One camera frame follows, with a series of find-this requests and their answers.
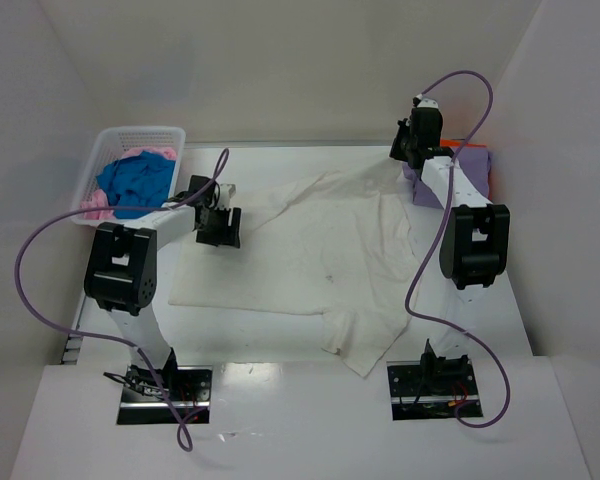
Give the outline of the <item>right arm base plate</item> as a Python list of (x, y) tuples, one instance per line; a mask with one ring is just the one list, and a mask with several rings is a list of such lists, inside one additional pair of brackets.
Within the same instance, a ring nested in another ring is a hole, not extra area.
[(423, 379), (417, 361), (387, 364), (390, 406), (394, 421), (481, 418), (483, 410), (473, 365), (448, 360), (440, 373)]

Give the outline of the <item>white t shirt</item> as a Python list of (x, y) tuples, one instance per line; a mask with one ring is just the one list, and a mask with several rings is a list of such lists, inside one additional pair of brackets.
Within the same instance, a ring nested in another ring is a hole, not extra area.
[(184, 238), (174, 306), (321, 315), (322, 348), (368, 375), (408, 325), (419, 268), (387, 159), (239, 193), (239, 248)]

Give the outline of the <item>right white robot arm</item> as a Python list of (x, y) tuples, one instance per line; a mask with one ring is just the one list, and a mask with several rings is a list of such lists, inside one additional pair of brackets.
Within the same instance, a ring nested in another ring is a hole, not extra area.
[[(443, 207), (438, 231), (408, 287), (405, 307), (415, 318), (434, 320), (448, 332), (464, 336), (471, 324), (454, 316), (475, 304), (504, 272), (510, 211), (492, 203), (466, 176), (458, 160), (460, 146), (442, 144), (443, 116), (436, 100), (415, 96), (409, 117), (398, 126), (390, 157), (406, 163), (417, 182), (427, 186)], [(434, 254), (454, 296), (443, 313), (418, 313), (411, 301)]]

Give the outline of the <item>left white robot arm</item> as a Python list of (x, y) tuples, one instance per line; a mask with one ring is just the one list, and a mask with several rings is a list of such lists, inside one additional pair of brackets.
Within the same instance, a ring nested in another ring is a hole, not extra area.
[(85, 293), (106, 311), (123, 340), (130, 342), (131, 366), (125, 382), (138, 389), (157, 383), (166, 389), (178, 376), (174, 349), (163, 337), (152, 301), (157, 291), (158, 252), (195, 233), (208, 246), (240, 246), (241, 209), (232, 208), (233, 184), (193, 175), (188, 189), (160, 210), (124, 224), (104, 222), (94, 236), (84, 280)]

